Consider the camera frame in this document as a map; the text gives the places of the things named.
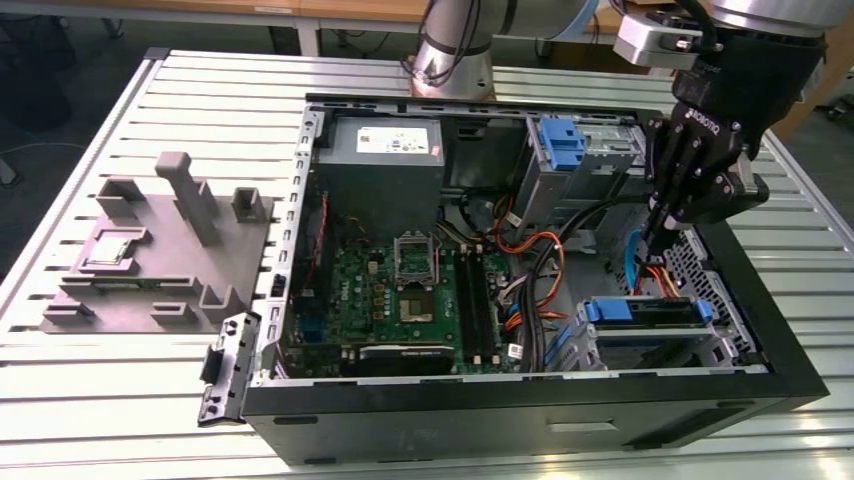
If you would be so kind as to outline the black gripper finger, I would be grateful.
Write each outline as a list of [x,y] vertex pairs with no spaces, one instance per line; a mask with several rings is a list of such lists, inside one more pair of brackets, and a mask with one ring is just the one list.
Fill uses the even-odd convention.
[[673,122],[665,117],[650,120],[645,130],[646,157],[645,177],[652,186],[649,195],[649,216],[642,238],[650,256],[662,256],[674,243],[676,233],[672,219],[678,206],[678,170],[680,163],[672,140],[680,140],[673,133]]
[[678,157],[678,206],[674,243],[696,224],[714,224],[768,201],[768,184],[742,157],[748,142],[741,131],[713,133],[697,124],[673,124]]

